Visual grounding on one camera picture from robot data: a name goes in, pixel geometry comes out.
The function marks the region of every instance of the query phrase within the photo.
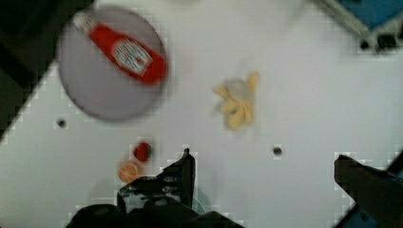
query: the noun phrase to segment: gray plate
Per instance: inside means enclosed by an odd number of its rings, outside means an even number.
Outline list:
[[[166,60],[157,32],[138,14],[119,8],[99,9],[91,14],[110,28],[142,42]],[[163,81],[150,86],[130,78],[72,23],[65,28],[58,50],[60,77],[68,97],[92,117],[127,120],[146,114],[161,98]]]

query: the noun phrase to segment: bottle label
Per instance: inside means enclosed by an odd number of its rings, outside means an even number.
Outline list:
[[[127,39],[118,41],[112,55],[119,66],[127,68],[136,74],[143,76],[146,68],[151,64],[151,56],[139,44]]]

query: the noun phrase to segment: banana peel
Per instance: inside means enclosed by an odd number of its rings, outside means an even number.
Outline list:
[[[227,118],[230,129],[235,131],[240,129],[243,124],[252,123],[252,97],[256,93],[258,82],[259,74],[253,72],[249,74],[246,82],[237,79],[214,88],[214,91],[224,99],[221,114]]]

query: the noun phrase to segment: small orange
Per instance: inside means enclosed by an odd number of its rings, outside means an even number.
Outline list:
[[[133,182],[143,173],[143,168],[135,161],[124,161],[120,166],[119,178],[126,183]]]

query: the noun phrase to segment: ketchup bottle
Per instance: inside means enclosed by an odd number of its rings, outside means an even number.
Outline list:
[[[90,16],[75,23],[120,70],[145,85],[155,85],[166,74],[161,55],[139,41],[115,31]]]

